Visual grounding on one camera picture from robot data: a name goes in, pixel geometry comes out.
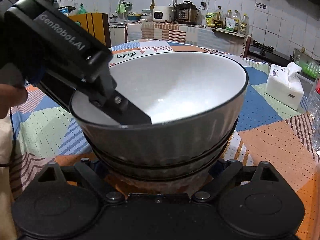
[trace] tissue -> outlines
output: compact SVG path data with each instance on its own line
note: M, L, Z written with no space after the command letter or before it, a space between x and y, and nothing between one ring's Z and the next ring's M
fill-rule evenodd
M303 97L300 79L296 76L301 71L294 62L287 67L272 64L266 85L266 93L294 110L298 109Z

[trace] white rice cooker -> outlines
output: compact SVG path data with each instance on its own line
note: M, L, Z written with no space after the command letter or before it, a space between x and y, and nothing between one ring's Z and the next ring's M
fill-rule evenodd
M155 6L153 8L153 17L154 22L167 23L172 22L174 19L174 8L169 6Z

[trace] large ceramic bowl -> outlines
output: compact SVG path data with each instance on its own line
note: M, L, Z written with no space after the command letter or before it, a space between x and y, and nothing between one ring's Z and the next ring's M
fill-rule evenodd
M96 148L135 165L180 163L217 145L236 122L248 85L239 63L204 52L148 55L110 72L151 125L121 126L79 91L70 111Z

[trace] rice cooker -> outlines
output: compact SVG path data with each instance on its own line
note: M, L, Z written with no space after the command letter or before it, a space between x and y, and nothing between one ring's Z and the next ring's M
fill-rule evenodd
M174 8L169 6L155 6L153 8L154 22L166 23L172 22L174 19Z
M178 23L180 24L196 24L197 14L197 7L190 1L185 0L178 5Z

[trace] human hand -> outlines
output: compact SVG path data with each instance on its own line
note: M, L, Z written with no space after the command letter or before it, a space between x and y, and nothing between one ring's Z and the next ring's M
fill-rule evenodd
M6 117L9 107L21 105L27 99L28 92L24 87L0 84L0 119Z

